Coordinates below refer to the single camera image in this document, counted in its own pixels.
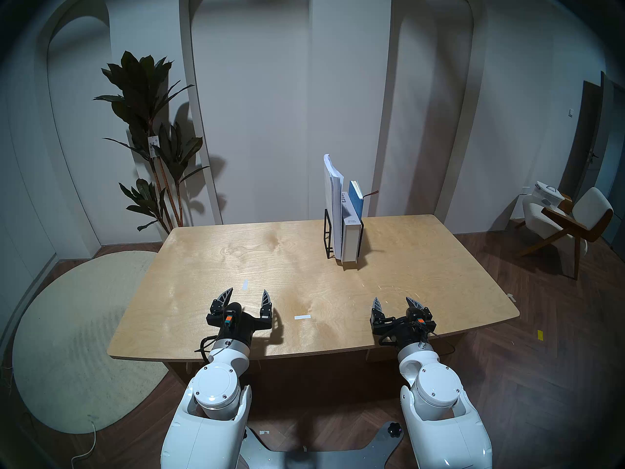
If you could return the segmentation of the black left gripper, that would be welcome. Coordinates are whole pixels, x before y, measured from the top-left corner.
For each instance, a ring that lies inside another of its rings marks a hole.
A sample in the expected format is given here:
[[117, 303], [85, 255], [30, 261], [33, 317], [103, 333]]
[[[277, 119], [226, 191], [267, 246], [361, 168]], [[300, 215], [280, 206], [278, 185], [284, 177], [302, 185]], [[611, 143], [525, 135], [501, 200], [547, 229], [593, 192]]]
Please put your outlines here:
[[251, 346], [255, 331], [271, 330], [272, 302], [265, 289], [262, 294], [259, 318], [254, 318], [237, 303], [229, 304], [233, 288], [228, 288], [212, 301], [206, 316], [208, 325], [219, 328], [217, 340], [231, 339]]

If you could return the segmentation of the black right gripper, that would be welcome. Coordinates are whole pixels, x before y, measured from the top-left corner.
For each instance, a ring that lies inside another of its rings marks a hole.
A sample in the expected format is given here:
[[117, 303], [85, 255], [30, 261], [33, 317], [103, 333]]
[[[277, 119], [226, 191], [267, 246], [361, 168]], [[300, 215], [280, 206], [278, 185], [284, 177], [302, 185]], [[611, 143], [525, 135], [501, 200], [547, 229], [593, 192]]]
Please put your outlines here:
[[433, 315], [428, 307], [415, 299], [406, 297], [406, 302], [406, 316], [385, 318], [378, 298], [374, 298], [370, 324], [379, 346], [403, 349], [415, 343], [418, 348], [426, 347], [429, 334], [436, 329]]

